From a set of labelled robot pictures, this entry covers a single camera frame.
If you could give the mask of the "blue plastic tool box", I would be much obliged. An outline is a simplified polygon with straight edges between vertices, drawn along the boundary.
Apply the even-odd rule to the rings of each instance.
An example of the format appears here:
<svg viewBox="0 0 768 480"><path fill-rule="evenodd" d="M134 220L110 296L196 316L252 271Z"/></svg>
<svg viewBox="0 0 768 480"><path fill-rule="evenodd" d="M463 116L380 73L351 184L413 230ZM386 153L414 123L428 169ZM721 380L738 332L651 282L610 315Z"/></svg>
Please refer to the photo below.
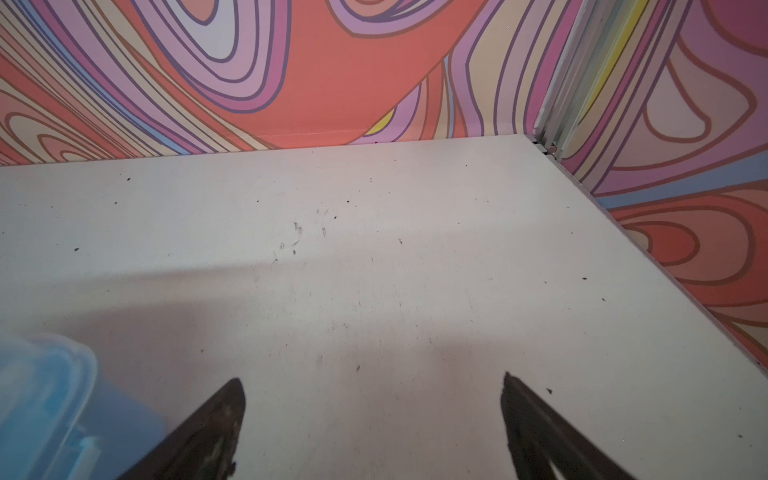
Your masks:
<svg viewBox="0 0 768 480"><path fill-rule="evenodd" d="M2 478L116 479L166 435L163 417L108 381L89 347L2 336Z"/></svg>

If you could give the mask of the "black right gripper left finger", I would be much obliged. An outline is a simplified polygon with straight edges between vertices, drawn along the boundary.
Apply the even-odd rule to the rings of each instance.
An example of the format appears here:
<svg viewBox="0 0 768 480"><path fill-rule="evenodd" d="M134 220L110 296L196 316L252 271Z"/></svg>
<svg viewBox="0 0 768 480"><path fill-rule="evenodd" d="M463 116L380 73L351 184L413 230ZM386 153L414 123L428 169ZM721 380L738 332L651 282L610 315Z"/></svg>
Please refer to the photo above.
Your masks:
<svg viewBox="0 0 768 480"><path fill-rule="evenodd" d="M242 382L233 378L120 480L230 478L236 471L234 456L245 410Z"/></svg>

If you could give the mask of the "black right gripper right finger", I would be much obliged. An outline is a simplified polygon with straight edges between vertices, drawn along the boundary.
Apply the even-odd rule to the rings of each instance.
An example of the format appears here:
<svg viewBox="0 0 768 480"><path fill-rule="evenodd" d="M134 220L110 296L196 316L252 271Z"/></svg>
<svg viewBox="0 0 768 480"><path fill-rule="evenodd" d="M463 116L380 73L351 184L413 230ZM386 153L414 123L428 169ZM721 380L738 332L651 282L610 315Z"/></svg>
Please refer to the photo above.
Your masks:
<svg viewBox="0 0 768 480"><path fill-rule="evenodd" d="M501 412L519 479L630 479L521 379L506 373Z"/></svg>

